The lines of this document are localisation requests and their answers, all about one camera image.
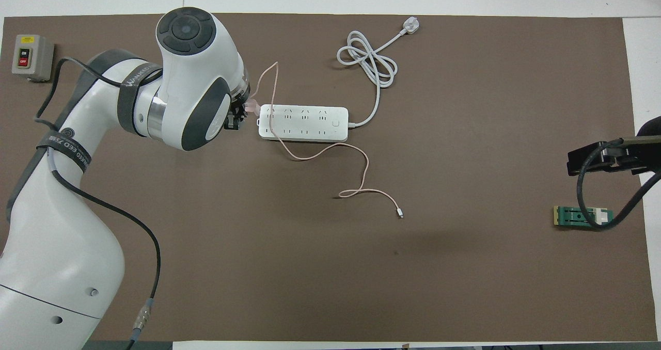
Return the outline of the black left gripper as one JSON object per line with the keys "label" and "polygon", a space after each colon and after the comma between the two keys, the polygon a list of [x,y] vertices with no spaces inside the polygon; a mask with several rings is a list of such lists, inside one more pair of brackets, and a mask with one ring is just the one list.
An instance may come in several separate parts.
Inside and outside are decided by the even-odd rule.
{"label": "black left gripper", "polygon": [[224,120],[225,130],[240,129],[243,120],[245,120],[245,118],[247,117],[247,112],[246,112],[247,101],[248,101],[247,96],[240,96],[238,98],[232,98],[230,96],[228,112]]}

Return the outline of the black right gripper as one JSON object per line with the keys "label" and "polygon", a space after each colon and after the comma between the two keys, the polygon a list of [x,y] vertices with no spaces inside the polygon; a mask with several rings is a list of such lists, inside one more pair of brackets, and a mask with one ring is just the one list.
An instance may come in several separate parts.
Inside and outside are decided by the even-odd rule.
{"label": "black right gripper", "polygon": [[[595,142],[567,153],[567,174],[578,176],[590,154],[603,142]],[[586,172],[630,170],[633,175],[661,171],[661,136],[619,138],[605,144],[604,150],[586,166]]]}

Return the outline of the white power strip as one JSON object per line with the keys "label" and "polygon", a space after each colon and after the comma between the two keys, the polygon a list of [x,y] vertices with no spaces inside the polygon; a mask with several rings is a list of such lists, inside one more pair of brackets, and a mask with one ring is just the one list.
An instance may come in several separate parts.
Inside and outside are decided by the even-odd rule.
{"label": "white power strip", "polygon": [[344,107],[264,105],[257,126],[264,140],[343,142],[349,136],[349,111]]}

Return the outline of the brown table mat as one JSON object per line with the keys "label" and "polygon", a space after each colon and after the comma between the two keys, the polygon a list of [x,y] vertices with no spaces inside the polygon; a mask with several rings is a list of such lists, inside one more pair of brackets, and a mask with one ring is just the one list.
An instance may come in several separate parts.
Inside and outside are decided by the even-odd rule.
{"label": "brown table mat", "polygon": [[557,228],[566,154],[635,134],[621,19],[425,17],[375,117],[294,162],[255,117],[199,150],[103,138],[81,187],[159,239],[142,340],[654,341],[642,206]]}

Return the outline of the green knife switch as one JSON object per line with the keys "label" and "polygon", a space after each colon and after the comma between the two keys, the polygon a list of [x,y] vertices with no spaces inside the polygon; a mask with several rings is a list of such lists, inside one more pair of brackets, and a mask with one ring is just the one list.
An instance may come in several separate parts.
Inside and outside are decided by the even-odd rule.
{"label": "green knife switch", "polygon": [[613,220],[613,211],[607,208],[586,208],[586,217],[580,207],[554,206],[553,223],[556,226],[574,226],[580,228],[593,228],[588,220],[598,225],[605,225]]}

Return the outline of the grey on-off switch box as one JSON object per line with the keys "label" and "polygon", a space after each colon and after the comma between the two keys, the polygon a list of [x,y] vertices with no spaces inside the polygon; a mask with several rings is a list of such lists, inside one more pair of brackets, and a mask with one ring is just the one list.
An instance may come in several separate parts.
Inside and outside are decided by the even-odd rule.
{"label": "grey on-off switch box", "polygon": [[31,82],[51,79],[54,44],[41,35],[19,34],[15,38],[11,73]]}

